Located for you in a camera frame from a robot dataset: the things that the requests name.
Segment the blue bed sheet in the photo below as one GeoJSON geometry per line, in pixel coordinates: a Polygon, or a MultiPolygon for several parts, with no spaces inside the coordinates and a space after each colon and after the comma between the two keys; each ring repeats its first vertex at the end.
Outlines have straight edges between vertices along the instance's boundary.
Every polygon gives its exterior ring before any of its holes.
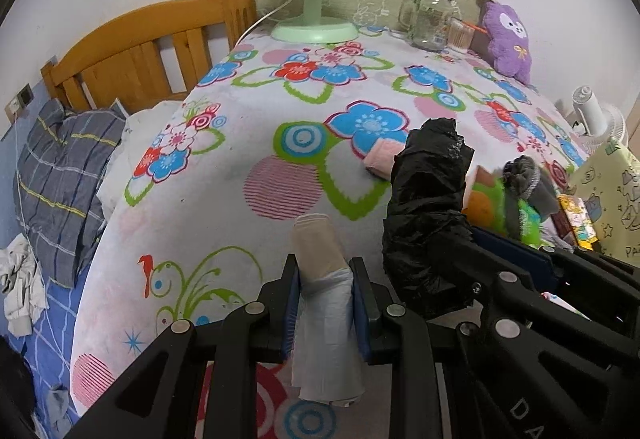
{"type": "Polygon", "coordinates": [[[63,424],[71,426],[79,419],[70,397],[70,356],[78,307],[87,275],[88,269],[82,271],[73,289],[66,289],[48,280],[48,308],[34,324],[32,334],[17,338],[8,331],[3,333],[14,350],[24,352],[25,361],[32,371],[37,404],[36,426],[47,438],[56,437],[47,408],[47,396],[52,389],[67,391],[63,424]]]}

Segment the white blanket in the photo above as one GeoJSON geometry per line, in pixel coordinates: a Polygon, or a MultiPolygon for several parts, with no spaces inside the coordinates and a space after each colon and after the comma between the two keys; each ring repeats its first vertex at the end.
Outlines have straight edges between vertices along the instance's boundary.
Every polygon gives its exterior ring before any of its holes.
{"type": "Polygon", "coordinates": [[[178,107],[180,101],[162,101],[155,107],[131,114],[126,119],[122,140],[107,162],[104,178],[96,193],[105,220],[113,215],[143,154],[178,107]]]}

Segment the floral tablecloth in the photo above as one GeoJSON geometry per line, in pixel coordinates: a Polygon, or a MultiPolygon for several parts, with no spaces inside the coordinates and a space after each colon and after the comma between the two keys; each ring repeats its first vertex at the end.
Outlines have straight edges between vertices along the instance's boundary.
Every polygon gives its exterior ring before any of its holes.
{"type": "Polygon", "coordinates": [[[570,124],[530,86],[479,58],[364,29],[340,44],[250,36],[213,67],[131,167],[82,293],[70,393],[75,438],[146,438],[145,416],[90,409],[178,320],[223,319],[277,279],[295,220],[325,214],[347,257],[385,281],[390,185],[364,166],[378,140],[451,118],[473,165],[533,158],[558,184],[587,159],[570,124]]]}

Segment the yellow cartoon tissue pack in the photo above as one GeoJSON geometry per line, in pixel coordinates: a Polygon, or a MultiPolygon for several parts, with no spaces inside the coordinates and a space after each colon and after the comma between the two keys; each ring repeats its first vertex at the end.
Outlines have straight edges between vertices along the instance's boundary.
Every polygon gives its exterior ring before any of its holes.
{"type": "Polygon", "coordinates": [[[559,211],[551,215],[558,236],[567,244],[593,251],[598,237],[584,201],[578,196],[560,194],[558,203],[559,211]]]}

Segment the white standing fan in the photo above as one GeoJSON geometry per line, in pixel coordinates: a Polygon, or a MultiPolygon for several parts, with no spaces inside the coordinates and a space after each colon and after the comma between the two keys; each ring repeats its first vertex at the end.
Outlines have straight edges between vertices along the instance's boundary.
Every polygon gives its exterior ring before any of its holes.
{"type": "Polygon", "coordinates": [[[585,129],[579,141],[589,153],[610,139],[624,146],[628,144],[624,115],[613,104],[599,100],[588,86],[578,87],[572,101],[577,121],[585,129]]]}

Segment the beige and white sock roll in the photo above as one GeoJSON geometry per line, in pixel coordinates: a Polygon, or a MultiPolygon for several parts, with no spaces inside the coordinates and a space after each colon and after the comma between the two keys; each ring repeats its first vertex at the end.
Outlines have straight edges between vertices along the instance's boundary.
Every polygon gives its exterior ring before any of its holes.
{"type": "Polygon", "coordinates": [[[364,393],[352,318],[354,274],[325,214],[298,217],[292,244],[302,283],[292,385],[300,399],[348,407],[364,393]]]}

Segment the dark grey sock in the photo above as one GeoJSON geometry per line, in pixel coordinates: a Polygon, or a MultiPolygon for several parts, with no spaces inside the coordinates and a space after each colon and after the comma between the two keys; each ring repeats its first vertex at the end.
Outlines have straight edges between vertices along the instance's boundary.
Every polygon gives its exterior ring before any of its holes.
{"type": "Polygon", "coordinates": [[[525,201],[546,220],[556,214],[560,203],[549,175],[529,156],[507,162],[502,169],[503,185],[519,200],[525,201]]]}

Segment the black plastic bag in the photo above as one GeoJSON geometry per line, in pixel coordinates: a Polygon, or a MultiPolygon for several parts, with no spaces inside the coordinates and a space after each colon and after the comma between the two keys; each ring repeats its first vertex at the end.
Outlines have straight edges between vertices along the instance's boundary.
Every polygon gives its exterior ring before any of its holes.
{"type": "Polygon", "coordinates": [[[394,157],[383,268],[401,303],[425,320],[465,305],[450,271],[456,245],[471,237],[462,201],[473,154],[452,118],[431,118],[394,157]]]}

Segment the wall power outlet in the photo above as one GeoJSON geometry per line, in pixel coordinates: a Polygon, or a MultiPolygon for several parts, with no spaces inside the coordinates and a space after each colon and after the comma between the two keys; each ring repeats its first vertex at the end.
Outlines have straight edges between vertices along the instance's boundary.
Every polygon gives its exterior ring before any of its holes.
{"type": "Polygon", "coordinates": [[[25,108],[32,103],[32,99],[34,99],[32,87],[30,87],[29,84],[26,84],[8,103],[6,103],[4,110],[6,111],[6,117],[11,124],[14,124],[25,108]]]}

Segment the crumpled white grey cloth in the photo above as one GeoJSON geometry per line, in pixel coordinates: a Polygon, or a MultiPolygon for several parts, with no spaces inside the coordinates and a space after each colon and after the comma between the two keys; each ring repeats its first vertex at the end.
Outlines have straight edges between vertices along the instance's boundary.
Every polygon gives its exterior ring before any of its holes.
{"type": "Polygon", "coordinates": [[[8,331],[17,338],[32,334],[48,303],[41,270],[24,234],[1,250],[1,295],[8,331]]]}

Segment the small jar of cotton swabs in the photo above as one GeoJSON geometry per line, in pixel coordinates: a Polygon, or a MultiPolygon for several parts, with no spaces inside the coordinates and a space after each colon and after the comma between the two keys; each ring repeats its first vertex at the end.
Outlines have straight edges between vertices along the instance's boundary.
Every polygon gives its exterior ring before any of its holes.
{"type": "Polygon", "coordinates": [[[447,35],[447,47],[462,54],[466,54],[471,48],[474,36],[485,34],[486,30],[475,24],[451,18],[447,35]]]}

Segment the wooden bed headboard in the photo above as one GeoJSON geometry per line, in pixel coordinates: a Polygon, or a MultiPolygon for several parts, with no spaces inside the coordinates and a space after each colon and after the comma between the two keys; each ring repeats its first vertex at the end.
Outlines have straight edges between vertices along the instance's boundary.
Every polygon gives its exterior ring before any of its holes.
{"type": "Polygon", "coordinates": [[[206,30],[222,25],[228,46],[257,20],[255,0],[168,0],[99,26],[41,68],[47,91],[76,112],[119,100],[129,112],[183,99],[212,67],[206,30]]]}

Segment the pink cloth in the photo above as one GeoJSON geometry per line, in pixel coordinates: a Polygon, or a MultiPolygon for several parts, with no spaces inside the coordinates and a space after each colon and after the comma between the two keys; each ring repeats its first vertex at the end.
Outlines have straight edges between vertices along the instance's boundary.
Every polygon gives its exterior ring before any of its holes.
{"type": "Polygon", "coordinates": [[[363,158],[366,170],[375,177],[390,181],[395,156],[404,150],[405,144],[394,139],[380,138],[363,158]]]}

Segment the purple plush bunny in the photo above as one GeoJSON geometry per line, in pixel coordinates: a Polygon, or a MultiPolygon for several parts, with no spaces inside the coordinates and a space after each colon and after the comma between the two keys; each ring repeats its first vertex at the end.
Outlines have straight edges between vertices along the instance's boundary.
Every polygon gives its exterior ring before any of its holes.
{"type": "Polygon", "coordinates": [[[515,10],[509,5],[488,2],[482,25],[489,36],[487,48],[494,69],[529,85],[532,70],[529,38],[515,10]]]}

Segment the glass mason jar mug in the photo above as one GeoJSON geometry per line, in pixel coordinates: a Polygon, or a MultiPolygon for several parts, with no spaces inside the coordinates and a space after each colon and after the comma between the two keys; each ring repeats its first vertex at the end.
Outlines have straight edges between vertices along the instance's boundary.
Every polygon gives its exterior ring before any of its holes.
{"type": "Polygon", "coordinates": [[[403,0],[398,23],[407,32],[411,45],[439,52],[447,45],[454,0],[403,0]]]}

